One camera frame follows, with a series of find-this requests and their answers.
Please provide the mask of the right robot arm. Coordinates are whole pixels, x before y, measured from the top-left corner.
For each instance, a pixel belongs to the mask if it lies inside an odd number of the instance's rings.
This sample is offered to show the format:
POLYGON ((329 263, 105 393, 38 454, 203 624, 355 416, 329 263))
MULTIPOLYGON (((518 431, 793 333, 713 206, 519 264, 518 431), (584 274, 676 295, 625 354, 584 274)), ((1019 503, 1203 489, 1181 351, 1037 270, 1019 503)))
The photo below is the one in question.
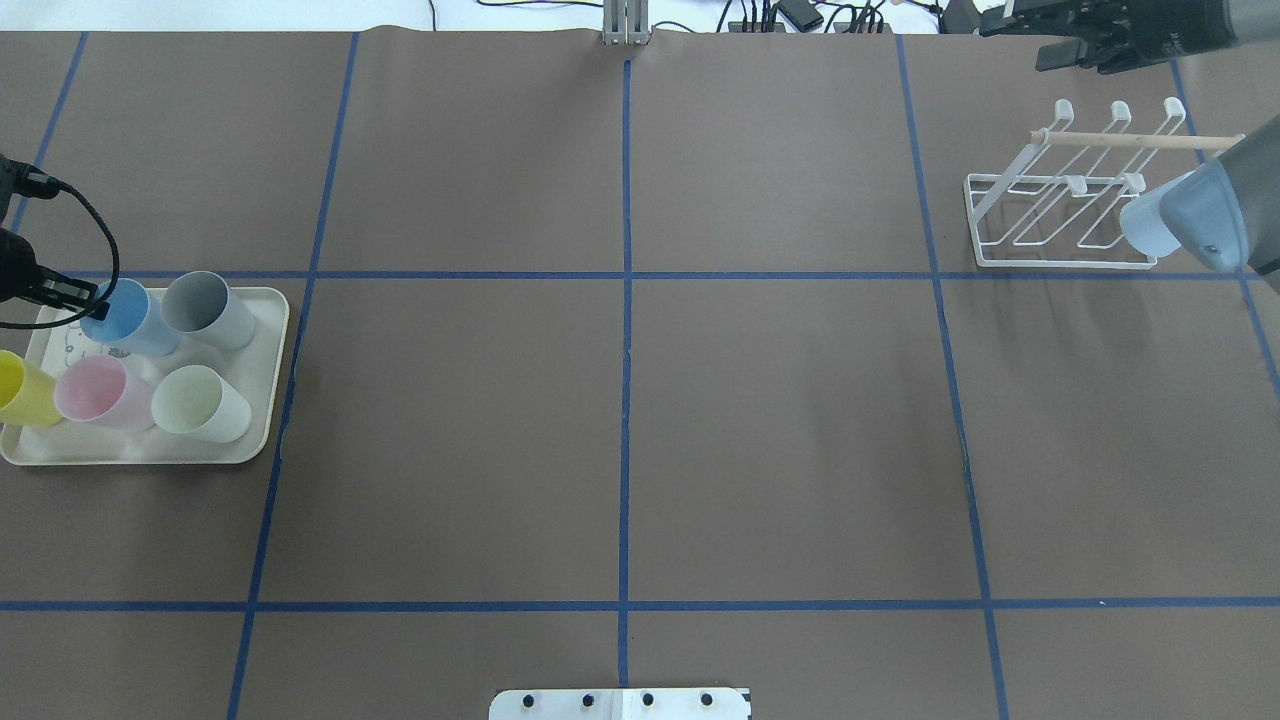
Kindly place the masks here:
MULTIPOLYGON (((1116 74, 1277 37, 1275 1, 1006 1, 982 12, 978 32, 1044 35, 1038 70, 1116 74)), ((1277 122, 1198 169, 1139 195, 1119 224, 1135 250, 1179 249, 1216 272, 1244 266, 1277 279, 1277 122)))

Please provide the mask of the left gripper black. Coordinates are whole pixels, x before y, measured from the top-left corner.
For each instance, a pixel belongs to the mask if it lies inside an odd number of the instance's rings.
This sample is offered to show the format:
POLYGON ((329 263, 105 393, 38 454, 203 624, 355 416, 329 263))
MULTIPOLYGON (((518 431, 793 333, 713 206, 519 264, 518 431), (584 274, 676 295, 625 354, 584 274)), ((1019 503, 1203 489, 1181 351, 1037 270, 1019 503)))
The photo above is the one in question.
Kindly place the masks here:
MULTIPOLYGON (((29 163, 13 161, 1 155, 1 223, 9 213, 12 199, 51 199, 51 178, 29 163)), ((99 301, 93 282, 44 270, 35 259, 29 242, 3 227, 1 232, 1 300, 23 299, 55 309, 92 309, 99 301)))

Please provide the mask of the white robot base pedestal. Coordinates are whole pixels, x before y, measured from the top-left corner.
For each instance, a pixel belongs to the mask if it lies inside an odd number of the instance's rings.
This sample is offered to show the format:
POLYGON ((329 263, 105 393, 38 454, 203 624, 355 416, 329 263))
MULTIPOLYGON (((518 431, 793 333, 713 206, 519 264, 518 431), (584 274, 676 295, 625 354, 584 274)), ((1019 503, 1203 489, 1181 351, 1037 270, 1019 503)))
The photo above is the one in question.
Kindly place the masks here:
POLYGON ((751 719, 748 689, 731 687, 512 689, 489 719, 751 719))

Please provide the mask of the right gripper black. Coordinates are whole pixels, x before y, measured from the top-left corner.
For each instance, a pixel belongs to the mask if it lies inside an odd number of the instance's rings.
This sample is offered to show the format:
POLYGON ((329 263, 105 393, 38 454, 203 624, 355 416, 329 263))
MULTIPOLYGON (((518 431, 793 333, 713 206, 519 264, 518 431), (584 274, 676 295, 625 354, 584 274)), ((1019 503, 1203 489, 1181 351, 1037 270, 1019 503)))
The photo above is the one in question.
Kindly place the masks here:
POLYGON ((980 36, 1053 36, 1038 72, 1093 69, 1102 76, 1233 46, 1228 1, 1006 1, 980 13, 980 36))

